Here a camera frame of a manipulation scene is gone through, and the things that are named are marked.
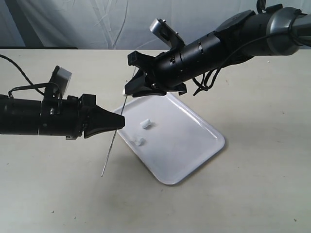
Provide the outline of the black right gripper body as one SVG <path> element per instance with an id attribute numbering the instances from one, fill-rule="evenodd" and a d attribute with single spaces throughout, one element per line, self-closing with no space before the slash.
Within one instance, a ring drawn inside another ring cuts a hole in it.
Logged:
<path id="1" fill-rule="evenodd" d="M 145 80 L 151 88 L 168 92 L 177 92 L 179 95 L 187 93 L 182 76 L 185 65 L 182 54 L 185 48 L 171 49 L 162 52 L 156 57 L 134 51 L 127 56 L 129 66 L 137 67 L 145 72 Z"/>

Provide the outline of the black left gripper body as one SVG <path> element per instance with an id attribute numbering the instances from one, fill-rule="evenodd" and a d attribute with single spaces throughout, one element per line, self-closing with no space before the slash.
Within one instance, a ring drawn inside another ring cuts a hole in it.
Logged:
<path id="1" fill-rule="evenodd" d="M 96 107 L 96 96 L 82 94 L 67 99 L 48 99 L 41 102 L 39 135 L 64 136 L 75 140 L 82 135 L 88 122 L 88 114 Z"/>

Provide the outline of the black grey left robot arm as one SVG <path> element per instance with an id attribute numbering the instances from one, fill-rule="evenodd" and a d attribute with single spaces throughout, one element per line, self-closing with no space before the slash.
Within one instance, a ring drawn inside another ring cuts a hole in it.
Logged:
<path id="1" fill-rule="evenodd" d="M 95 95 L 42 101 L 0 97 L 1 134 L 63 136 L 75 140 L 124 126 L 124 116 L 99 107 Z"/>

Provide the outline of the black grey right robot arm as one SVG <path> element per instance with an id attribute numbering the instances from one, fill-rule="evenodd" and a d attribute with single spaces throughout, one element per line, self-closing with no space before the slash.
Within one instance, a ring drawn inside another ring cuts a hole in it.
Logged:
<path id="1" fill-rule="evenodd" d="M 197 85 L 197 92 L 208 91 L 222 68 L 257 56 L 292 55 L 311 44 L 311 16 L 281 5 L 259 13 L 247 10 L 190 44 L 162 19 L 155 19 L 150 31 L 170 49 L 155 57 L 138 51 L 128 55 L 128 64 L 138 71 L 124 92 L 134 98 L 183 95 L 188 80 Z"/>

